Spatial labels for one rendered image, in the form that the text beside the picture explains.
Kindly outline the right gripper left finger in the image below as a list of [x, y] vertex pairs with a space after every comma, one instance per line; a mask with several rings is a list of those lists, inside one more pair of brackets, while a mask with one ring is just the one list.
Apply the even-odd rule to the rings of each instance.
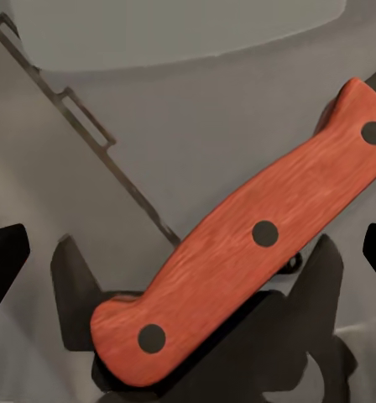
[[22, 223], [0, 228], [0, 303], [29, 256], [29, 237]]

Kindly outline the parer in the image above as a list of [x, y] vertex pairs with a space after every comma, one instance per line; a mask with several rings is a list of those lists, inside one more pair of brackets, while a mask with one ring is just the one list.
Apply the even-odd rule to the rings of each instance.
[[172, 375], [376, 180], [376, 73], [342, 87], [320, 133], [203, 218], [133, 301], [90, 320], [104, 366], [132, 387]]

